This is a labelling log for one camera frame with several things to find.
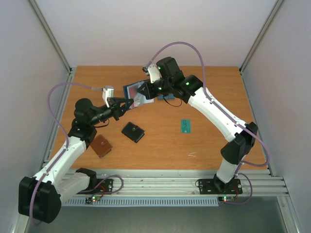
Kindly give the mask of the dark blue card holder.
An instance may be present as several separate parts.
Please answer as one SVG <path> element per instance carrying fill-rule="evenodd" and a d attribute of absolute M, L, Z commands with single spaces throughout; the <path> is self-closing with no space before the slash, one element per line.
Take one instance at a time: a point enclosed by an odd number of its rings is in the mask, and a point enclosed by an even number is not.
<path fill-rule="evenodd" d="M 134 102 L 129 109 L 134 109 L 144 104 L 153 103 L 154 99 L 147 100 L 146 97 L 138 92 L 138 88 L 143 85 L 145 80 L 125 85 L 123 87 L 124 96 L 126 99 L 133 99 Z"/>

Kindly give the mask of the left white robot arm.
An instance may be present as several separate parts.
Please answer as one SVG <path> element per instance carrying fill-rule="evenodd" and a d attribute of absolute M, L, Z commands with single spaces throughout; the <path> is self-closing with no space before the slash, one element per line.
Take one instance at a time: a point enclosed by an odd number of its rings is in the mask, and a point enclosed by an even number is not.
<path fill-rule="evenodd" d="M 97 124 L 110 118 L 119 120 L 133 102 L 133 99 L 111 98 L 107 105 L 96 107 L 87 98 L 78 100 L 64 145 L 33 177 L 24 177 L 20 181 L 19 214 L 51 223 L 58 216 L 62 204 L 74 195 L 95 192 L 99 184 L 93 170 L 80 168 L 71 178 L 64 180 L 63 177 L 93 142 Z"/>

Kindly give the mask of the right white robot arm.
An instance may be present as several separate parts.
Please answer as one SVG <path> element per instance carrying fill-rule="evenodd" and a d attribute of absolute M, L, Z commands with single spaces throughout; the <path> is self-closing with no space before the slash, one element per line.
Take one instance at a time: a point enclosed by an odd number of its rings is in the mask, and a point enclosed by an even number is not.
<path fill-rule="evenodd" d="M 142 70 L 149 76 L 149 80 L 138 88 L 138 92 L 146 99 L 173 94 L 198 110 L 222 133 L 227 144 L 221 149 L 223 159 L 214 175 L 213 186 L 217 193 L 226 192 L 232 186 L 242 159 L 255 144 L 257 125 L 254 122 L 247 124 L 226 109 L 199 78 L 194 75 L 184 76 L 172 57 L 144 66 Z"/>

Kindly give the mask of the green credit card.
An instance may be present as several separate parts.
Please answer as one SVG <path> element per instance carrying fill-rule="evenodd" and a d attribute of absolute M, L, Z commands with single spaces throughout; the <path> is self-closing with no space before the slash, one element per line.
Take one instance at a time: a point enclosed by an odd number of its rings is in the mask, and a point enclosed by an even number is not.
<path fill-rule="evenodd" d="M 191 121 L 190 119 L 181 120 L 181 133 L 191 133 Z"/>

